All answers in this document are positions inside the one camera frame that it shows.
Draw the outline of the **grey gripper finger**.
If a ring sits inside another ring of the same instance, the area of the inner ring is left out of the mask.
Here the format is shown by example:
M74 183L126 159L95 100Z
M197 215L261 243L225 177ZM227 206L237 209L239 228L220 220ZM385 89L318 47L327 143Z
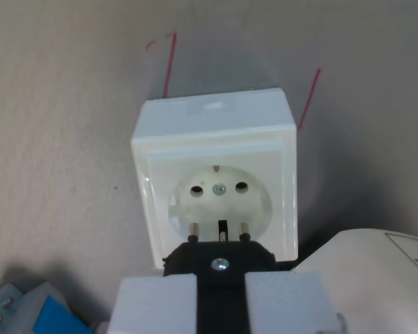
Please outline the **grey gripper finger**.
M245 275L251 333L347 333L320 277L312 272Z
M124 278L107 332L196 333L197 277Z

